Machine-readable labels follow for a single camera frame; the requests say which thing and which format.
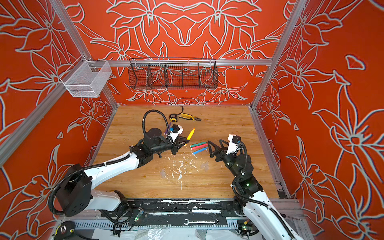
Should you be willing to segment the orange marker pen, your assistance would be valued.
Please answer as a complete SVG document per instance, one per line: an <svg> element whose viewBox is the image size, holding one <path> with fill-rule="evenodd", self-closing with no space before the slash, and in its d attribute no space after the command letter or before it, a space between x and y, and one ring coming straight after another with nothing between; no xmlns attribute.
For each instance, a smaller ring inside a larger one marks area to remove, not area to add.
<svg viewBox="0 0 384 240"><path fill-rule="evenodd" d="M185 143L185 146L189 143L189 141L191 140L192 136L194 135L194 132L195 132L195 128L193 128L191 130L191 132L189 133L188 137L187 137L187 142Z"/></svg>

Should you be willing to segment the clear pen cap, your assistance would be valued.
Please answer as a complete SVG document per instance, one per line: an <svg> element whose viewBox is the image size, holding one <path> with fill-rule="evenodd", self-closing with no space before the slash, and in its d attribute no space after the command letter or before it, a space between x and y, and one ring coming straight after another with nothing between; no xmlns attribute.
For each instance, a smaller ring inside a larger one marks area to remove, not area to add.
<svg viewBox="0 0 384 240"><path fill-rule="evenodd" d="M200 166L200 169L207 172L210 168L210 163L209 161L206 161L205 163L202 163Z"/></svg>
<svg viewBox="0 0 384 240"><path fill-rule="evenodd" d="M165 171L165 169L161 169L160 174L161 174L161 178L162 179L167 179L168 178L168 174Z"/></svg>

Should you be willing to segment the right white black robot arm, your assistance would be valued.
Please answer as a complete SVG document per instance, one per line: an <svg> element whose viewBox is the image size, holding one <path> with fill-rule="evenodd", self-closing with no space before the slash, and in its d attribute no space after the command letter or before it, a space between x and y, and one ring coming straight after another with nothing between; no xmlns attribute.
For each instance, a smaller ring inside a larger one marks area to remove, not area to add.
<svg viewBox="0 0 384 240"><path fill-rule="evenodd" d="M219 145L208 141L208 148L210 157L223 162L234 176L231 188L239 206L236 211L256 227L255 231L240 230L239 234L248 237L260 233L266 240L301 240L302 237L277 211L253 175L251 156L241 137L230 137L229 141L219 140Z"/></svg>

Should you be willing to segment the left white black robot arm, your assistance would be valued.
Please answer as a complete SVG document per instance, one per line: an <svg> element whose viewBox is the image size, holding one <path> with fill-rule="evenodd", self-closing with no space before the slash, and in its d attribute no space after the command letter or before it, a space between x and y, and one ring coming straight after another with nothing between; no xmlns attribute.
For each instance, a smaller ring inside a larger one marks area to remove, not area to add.
<svg viewBox="0 0 384 240"><path fill-rule="evenodd" d="M165 121L165 131L158 128L146 130L146 118L150 113L166 119L161 111L147 111L142 119L143 138L128 152L101 164L86 167L76 164L68 169L49 195L51 213L73 217L84 210L115 211L123 205L124 196L118 191L97 191L96 187L122 173L143 167L153 160L154 155L160 156L166 151L175 155L189 142L182 135L183 127L170 126L168 121Z"/></svg>

